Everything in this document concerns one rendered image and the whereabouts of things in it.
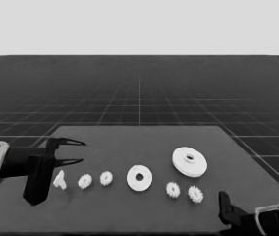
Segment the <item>small white toothed gear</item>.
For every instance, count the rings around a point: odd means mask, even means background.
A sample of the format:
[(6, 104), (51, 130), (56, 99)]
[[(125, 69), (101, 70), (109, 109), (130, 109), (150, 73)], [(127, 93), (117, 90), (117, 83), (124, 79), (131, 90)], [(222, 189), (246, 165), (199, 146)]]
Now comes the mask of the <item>small white toothed gear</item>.
[(88, 188), (91, 185), (91, 183), (92, 176), (89, 174), (83, 175), (78, 181), (78, 185), (82, 190)]
[(113, 181), (113, 174), (110, 171), (105, 171), (100, 175), (100, 183), (103, 186), (108, 186)]
[(194, 203), (201, 203), (203, 200), (203, 192), (197, 186), (190, 186), (188, 189), (188, 196)]
[(166, 193), (170, 198), (178, 198), (181, 193), (179, 185), (175, 182), (169, 182), (166, 185)]

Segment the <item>large thick white disc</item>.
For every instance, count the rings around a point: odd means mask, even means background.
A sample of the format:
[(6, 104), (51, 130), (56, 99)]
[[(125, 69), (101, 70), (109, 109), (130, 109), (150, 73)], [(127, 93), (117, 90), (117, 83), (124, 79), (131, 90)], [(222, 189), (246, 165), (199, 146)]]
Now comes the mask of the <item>large thick white disc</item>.
[(192, 178), (202, 176), (207, 170), (204, 155), (191, 147), (177, 147), (172, 153), (172, 163), (180, 173)]

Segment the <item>small white T-shaped piece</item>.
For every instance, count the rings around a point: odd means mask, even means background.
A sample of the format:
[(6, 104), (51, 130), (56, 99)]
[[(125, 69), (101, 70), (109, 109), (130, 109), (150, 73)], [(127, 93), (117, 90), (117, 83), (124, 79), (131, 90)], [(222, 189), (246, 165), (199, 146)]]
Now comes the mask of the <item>small white T-shaped piece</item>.
[(53, 185), (58, 188), (60, 187), (62, 190), (65, 190), (67, 188), (67, 183), (65, 181), (65, 173), (63, 170), (61, 170), (57, 176), (55, 177), (53, 181)]

